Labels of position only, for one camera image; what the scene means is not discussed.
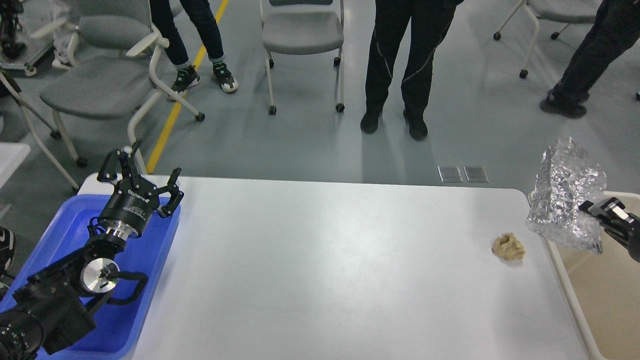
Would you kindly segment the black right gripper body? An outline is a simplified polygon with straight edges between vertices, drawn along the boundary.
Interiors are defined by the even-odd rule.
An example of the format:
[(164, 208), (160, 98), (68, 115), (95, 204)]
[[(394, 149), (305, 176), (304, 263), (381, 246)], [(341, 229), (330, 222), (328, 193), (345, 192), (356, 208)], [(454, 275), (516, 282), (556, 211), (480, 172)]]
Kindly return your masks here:
[(638, 219), (633, 219), (631, 222), (623, 221), (621, 232), (631, 259), (640, 262), (640, 222)]

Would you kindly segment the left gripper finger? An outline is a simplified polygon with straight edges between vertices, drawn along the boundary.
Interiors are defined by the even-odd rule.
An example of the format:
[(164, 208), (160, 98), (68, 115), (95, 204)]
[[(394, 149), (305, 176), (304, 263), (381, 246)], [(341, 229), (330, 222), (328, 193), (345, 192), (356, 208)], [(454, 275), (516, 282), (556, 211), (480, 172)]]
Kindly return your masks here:
[(131, 178), (133, 183), (139, 183), (141, 174), (135, 164), (135, 155), (142, 143), (141, 140), (135, 141), (132, 146), (125, 146), (122, 149), (114, 149), (107, 153), (98, 173), (97, 180), (102, 183), (116, 183), (118, 167), (122, 179)]
[[(185, 196), (178, 186), (178, 177), (181, 172), (182, 168), (175, 168), (169, 176), (169, 180), (167, 180), (167, 184), (165, 186), (154, 186), (150, 191), (150, 203), (155, 207), (160, 218), (164, 219), (173, 216)], [(165, 205), (160, 205), (160, 195), (166, 193), (170, 194), (169, 200)]]

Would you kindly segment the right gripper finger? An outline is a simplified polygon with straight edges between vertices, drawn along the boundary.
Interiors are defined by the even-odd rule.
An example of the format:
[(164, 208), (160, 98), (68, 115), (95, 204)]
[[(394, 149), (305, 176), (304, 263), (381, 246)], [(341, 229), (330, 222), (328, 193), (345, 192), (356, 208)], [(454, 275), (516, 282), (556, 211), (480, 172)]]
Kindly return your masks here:
[(632, 214), (622, 202), (583, 202), (579, 210), (595, 218), (606, 234), (622, 246), (630, 243)]
[(611, 231), (622, 231), (623, 222), (639, 220), (636, 215), (626, 210), (626, 205), (617, 197), (604, 198), (595, 203), (595, 219)]

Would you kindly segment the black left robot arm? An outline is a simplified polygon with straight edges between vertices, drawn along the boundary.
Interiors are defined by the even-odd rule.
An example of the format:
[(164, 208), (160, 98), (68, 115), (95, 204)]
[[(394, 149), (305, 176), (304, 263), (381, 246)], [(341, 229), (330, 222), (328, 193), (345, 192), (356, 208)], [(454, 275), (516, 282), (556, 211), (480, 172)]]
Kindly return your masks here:
[(1, 358), (34, 360), (131, 349), (179, 222), (180, 168), (158, 186), (132, 152), (108, 153), (97, 180), (105, 194), (78, 194), (59, 208), (1, 302)]

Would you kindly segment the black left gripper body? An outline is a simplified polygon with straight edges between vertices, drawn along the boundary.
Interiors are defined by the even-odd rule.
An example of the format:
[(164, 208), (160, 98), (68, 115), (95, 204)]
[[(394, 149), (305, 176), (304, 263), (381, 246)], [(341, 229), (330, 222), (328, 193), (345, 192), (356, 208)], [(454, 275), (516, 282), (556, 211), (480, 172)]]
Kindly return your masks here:
[(157, 186), (146, 178), (140, 177), (137, 182), (121, 178), (98, 216), (98, 225), (107, 229), (125, 224), (131, 228), (131, 237), (141, 237), (160, 203), (156, 190)]

